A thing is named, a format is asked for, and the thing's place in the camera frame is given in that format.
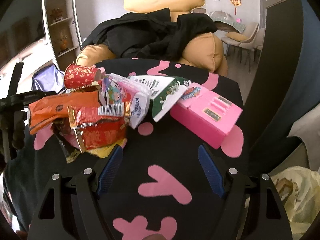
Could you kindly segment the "pink toy box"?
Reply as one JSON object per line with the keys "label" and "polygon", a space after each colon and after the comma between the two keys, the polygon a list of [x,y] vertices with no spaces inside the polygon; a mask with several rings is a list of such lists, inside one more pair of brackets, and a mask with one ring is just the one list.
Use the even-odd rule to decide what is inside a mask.
{"label": "pink toy box", "polygon": [[236,158],[244,135],[236,125],[242,109],[198,83],[192,83],[170,110],[170,115],[215,149]]}

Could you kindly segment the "blue fabric bag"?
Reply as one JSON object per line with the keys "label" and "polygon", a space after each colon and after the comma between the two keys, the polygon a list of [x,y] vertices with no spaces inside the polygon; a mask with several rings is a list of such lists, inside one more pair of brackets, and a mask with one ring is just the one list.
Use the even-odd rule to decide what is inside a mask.
{"label": "blue fabric bag", "polygon": [[64,88],[64,74],[55,64],[48,65],[33,75],[31,90],[56,91],[58,93]]}

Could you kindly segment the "black clothing on sofa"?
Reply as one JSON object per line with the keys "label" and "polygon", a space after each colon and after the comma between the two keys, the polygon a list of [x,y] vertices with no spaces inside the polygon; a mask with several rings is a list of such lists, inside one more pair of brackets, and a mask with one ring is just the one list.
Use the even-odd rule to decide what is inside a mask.
{"label": "black clothing on sofa", "polygon": [[82,47],[104,44],[117,58],[177,61],[193,38],[216,31],[206,14],[183,14],[172,22],[169,8],[147,14],[129,12],[97,25]]}

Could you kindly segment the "dark blue partition panel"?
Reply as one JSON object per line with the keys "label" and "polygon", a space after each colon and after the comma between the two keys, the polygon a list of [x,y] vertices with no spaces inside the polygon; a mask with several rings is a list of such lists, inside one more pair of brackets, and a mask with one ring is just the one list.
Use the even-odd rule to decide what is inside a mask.
{"label": "dark blue partition panel", "polygon": [[293,123],[318,103],[319,19],[307,0],[272,5],[241,116],[250,155],[276,153]]}

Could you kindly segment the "beige dining chair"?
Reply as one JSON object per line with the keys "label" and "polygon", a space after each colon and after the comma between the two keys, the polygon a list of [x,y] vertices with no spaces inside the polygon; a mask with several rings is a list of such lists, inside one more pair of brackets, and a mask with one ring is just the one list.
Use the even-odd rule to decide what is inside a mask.
{"label": "beige dining chair", "polygon": [[239,48],[240,62],[242,62],[242,51],[247,51],[247,59],[249,60],[249,73],[251,72],[251,51],[253,50],[253,43],[255,41],[256,34],[259,29],[257,22],[251,22],[246,25],[244,32],[228,32],[222,38],[221,41],[227,46],[225,57],[228,57],[229,49],[231,47]]}

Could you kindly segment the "orange basketball pattern bag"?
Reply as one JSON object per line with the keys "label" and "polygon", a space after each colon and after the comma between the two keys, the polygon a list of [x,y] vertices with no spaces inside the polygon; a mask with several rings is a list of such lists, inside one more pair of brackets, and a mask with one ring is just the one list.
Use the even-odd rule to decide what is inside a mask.
{"label": "orange basketball pattern bag", "polygon": [[29,105],[29,132],[36,134],[55,119],[68,118],[67,107],[99,107],[99,92],[75,92],[46,96]]}

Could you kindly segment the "red gold paper cup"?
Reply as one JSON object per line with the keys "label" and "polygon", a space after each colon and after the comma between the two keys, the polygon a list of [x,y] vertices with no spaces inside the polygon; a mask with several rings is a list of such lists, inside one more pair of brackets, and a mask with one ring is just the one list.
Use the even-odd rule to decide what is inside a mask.
{"label": "red gold paper cup", "polygon": [[102,76],[99,68],[70,64],[66,68],[63,80],[67,89],[77,89],[90,86],[94,81],[100,80]]}

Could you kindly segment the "Kleenex tissue pack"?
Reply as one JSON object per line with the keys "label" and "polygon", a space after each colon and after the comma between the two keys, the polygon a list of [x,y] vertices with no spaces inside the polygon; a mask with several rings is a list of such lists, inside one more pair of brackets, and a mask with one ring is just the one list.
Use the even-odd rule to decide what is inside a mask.
{"label": "Kleenex tissue pack", "polygon": [[107,74],[101,92],[107,105],[98,113],[121,116],[135,129],[149,110],[151,90],[145,85],[118,74]]}

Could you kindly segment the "red snack wrapper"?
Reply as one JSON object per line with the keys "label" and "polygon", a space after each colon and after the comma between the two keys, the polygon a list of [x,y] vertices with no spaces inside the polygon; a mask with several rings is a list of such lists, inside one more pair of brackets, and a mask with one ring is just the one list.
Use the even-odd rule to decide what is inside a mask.
{"label": "red snack wrapper", "polygon": [[126,137],[130,103],[117,102],[99,107],[67,107],[69,125],[81,152],[112,145]]}

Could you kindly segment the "white display shelf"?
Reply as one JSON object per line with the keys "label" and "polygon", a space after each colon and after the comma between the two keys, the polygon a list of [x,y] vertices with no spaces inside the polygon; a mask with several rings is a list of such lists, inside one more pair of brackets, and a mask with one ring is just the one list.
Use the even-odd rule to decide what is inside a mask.
{"label": "white display shelf", "polygon": [[82,44],[75,0],[42,0],[42,13],[53,61],[64,71],[75,62]]}

